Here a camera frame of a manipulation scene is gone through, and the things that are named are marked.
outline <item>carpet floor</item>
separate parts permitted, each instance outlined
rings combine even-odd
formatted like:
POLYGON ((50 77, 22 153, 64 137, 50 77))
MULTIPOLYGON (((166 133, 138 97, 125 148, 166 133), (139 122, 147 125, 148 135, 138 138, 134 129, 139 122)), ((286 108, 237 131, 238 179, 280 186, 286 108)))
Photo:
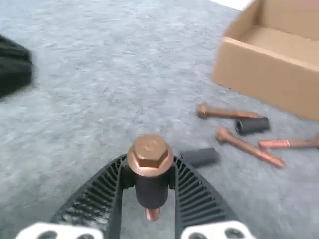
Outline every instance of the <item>carpet floor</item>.
MULTIPOLYGON (((48 220, 88 178, 142 133, 175 151, 215 147, 200 173, 259 239, 319 237, 319 154, 278 150, 277 170, 214 139, 229 119, 201 120, 196 104, 257 111, 272 131, 313 137, 315 122, 212 82, 223 31, 238 14, 207 0, 1 0, 0 32, 31 49, 35 84, 0 102, 0 231, 11 239, 48 220)), ((174 238, 174 195, 156 223, 124 194, 121 239, 174 238)))

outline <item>cardboard box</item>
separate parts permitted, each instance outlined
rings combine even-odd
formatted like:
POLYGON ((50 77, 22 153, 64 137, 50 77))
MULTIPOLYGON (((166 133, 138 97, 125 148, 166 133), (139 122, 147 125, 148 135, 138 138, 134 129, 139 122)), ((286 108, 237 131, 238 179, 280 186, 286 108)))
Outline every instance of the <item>cardboard box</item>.
POLYGON ((226 30, 213 81, 319 121, 319 0, 256 0, 226 30))

